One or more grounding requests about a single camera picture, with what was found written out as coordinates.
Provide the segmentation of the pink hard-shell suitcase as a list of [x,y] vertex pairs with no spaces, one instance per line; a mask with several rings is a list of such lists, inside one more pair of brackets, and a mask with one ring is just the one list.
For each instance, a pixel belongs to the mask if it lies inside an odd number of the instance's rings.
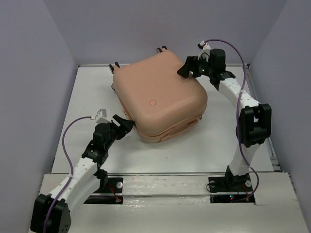
[[147,143],[165,141],[189,130],[207,108],[207,92],[199,81],[177,74],[182,65],[166,46],[136,63],[109,64],[112,89],[123,112]]

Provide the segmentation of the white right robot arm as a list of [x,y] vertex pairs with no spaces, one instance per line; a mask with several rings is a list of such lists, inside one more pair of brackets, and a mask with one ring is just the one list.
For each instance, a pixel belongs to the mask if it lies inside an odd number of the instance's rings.
[[236,108],[236,136],[238,146],[234,158],[227,166],[224,176],[211,177],[207,190],[217,192],[239,192],[250,190],[249,171],[259,146],[271,135],[272,108],[250,96],[236,76],[226,69],[225,51],[222,49],[203,50],[198,56],[188,56],[177,74],[187,79],[202,75]]

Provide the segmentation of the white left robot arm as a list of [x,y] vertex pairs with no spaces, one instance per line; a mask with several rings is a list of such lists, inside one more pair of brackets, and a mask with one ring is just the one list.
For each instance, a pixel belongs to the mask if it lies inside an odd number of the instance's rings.
[[95,191],[107,188],[108,173],[101,167],[108,150],[116,140],[124,138],[134,127],[134,121],[113,115],[93,117],[96,126],[91,141],[70,173],[48,194],[39,194],[34,202],[30,230],[34,233],[67,233],[73,210],[82,205]]

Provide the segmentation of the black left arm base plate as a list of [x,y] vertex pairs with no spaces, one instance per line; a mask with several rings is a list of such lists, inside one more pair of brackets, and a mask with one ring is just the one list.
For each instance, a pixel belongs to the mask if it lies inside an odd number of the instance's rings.
[[123,204],[123,177],[109,177],[107,185],[101,185],[84,204]]

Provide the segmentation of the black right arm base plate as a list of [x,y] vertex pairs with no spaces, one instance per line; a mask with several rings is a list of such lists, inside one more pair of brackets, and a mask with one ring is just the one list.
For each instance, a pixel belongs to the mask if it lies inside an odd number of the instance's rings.
[[229,184],[225,177],[209,177],[206,185],[207,192],[210,193],[210,203],[253,203],[255,197],[251,196],[253,192],[252,182],[248,176],[245,181]]

